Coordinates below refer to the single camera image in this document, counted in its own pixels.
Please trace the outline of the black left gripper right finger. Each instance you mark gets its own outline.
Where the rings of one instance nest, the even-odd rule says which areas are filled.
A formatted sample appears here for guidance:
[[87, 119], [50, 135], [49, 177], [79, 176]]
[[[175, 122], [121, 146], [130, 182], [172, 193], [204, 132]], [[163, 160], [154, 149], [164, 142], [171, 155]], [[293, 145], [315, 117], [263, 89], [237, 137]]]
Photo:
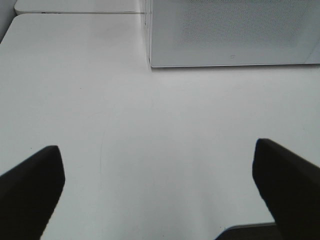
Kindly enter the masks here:
[[280, 144], [257, 140], [252, 177], [285, 240], [320, 238], [320, 168]]

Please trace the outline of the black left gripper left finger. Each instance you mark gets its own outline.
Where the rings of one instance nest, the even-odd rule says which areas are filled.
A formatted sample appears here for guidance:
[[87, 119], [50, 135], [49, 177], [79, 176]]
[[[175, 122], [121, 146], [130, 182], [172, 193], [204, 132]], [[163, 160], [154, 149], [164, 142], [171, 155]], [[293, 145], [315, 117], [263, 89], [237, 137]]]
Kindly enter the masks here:
[[0, 176], [0, 238], [39, 240], [66, 177], [58, 146], [49, 145]]

